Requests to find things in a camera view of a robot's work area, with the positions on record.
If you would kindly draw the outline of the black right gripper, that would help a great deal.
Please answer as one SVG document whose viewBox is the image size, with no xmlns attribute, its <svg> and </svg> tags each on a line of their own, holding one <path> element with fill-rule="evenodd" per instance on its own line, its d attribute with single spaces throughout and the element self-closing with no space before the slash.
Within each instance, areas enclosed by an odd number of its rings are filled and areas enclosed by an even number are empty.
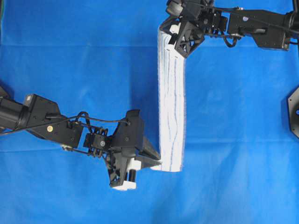
<svg viewBox="0 0 299 224">
<path fill-rule="evenodd" d="M 204 31 L 197 20 L 169 17 L 159 27 L 171 36 L 168 44 L 182 57 L 187 58 L 204 40 Z"/>
</svg>

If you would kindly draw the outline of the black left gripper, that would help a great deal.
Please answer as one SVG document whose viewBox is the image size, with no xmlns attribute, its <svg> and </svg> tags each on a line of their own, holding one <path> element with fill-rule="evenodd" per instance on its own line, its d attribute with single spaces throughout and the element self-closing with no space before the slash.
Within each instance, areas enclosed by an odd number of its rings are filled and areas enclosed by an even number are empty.
<svg viewBox="0 0 299 224">
<path fill-rule="evenodd" d="M 111 147 L 103 157 L 108 170 L 109 186 L 120 191 L 136 189 L 138 170 L 161 165 L 160 153 L 145 136 L 142 150 L 135 147 Z"/>
</svg>

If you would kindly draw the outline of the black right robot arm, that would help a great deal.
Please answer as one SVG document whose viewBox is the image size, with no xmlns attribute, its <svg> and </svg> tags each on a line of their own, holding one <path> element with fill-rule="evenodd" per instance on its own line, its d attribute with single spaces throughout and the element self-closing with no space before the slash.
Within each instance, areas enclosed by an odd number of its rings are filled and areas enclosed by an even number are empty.
<svg viewBox="0 0 299 224">
<path fill-rule="evenodd" d="M 205 36 L 221 38 L 232 48 L 244 36 L 254 39 L 263 49 L 289 49 L 298 45 L 299 2 L 294 0 L 293 10 L 278 14 L 266 10 L 245 10 L 241 7 L 215 7 L 212 0 L 170 0 L 166 12 L 169 17 L 159 29 L 171 36 L 170 45 L 187 58 Z"/>
</svg>

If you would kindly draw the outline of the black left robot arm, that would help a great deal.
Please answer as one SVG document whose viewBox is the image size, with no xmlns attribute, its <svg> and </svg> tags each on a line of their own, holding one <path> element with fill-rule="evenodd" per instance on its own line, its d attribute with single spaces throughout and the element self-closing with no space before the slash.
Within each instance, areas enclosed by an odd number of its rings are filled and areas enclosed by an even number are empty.
<svg viewBox="0 0 299 224">
<path fill-rule="evenodd" d="M 61 145 L 65 151 L 76 152 L 84 128 L 88 129 L 83 146 L 85 154 L 103 159 L 109 185 L 115 190 L 136 188 L 136 173 L 143 168 L 161 164 L 161 155 L 144 134 L 144 121 L 139 110 L 130 110 L 118 120 L 113 134 L 101 126 L 93 126 L 87 112 L 66 117 L 57 103 L 29 94 L 22 104 L 0 90 L 0 133 L 20 131 Z"/>
</svg>

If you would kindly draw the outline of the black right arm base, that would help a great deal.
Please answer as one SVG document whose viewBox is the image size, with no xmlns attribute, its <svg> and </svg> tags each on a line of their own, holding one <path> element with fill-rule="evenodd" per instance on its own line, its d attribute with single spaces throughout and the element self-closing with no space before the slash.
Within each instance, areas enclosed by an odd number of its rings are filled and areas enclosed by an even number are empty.
<svg viewBox="0 0 299 224">
<path fill-rule="evenodd" d="M 299 140 L 299 86 L 281 101 L 282 126 L 293 139 Z"/>
</svg>

